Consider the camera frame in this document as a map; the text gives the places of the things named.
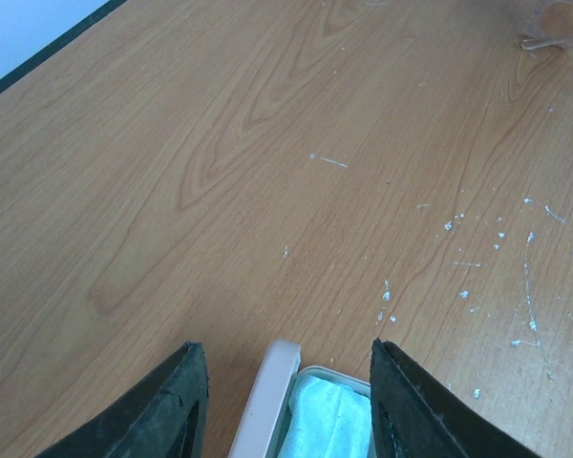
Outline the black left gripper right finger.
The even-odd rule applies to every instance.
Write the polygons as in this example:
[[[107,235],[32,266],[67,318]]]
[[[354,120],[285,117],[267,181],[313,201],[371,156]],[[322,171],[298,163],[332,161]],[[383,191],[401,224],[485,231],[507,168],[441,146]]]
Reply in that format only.
[[[370,382],[378,457],[539,456],[467,407],[395,343],[372,343]]]

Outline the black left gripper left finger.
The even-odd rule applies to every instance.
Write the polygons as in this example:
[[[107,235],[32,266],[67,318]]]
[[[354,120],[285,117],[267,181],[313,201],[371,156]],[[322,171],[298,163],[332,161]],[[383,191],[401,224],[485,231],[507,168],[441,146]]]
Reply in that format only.
[[[41,457],[200,457],[208,409],[200,343],[187,342]]]

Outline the light blue cleaning cloth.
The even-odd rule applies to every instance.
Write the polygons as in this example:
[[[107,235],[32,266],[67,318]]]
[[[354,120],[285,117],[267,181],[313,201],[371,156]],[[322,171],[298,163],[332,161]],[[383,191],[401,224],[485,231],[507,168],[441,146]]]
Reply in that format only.
[[[280,457],[366,457],[371,401],[352,388],[303,375],[288,400],[291,415]]]

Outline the pink glasses case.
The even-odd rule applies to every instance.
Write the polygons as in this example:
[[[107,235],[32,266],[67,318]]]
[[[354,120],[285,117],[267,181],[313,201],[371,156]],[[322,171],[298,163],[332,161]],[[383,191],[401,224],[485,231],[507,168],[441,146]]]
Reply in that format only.
[[[297,343],[276,340],[269,345],[229,451],[231,457],[280,457],[291,419],[288,400],[300,376],[313,375],[346,385],[371,400],[368,383],[319,365],[301,368],[301,361],[301,346]],[[371,432],[366,457],[375,455]]]

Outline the clear orange-lens sunglasses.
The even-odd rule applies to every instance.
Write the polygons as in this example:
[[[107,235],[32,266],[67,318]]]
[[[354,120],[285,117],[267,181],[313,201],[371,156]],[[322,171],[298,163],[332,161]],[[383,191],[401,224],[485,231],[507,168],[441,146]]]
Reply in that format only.
[[[527,21],[520,47],[573,49],[573,1],[539,1]]]

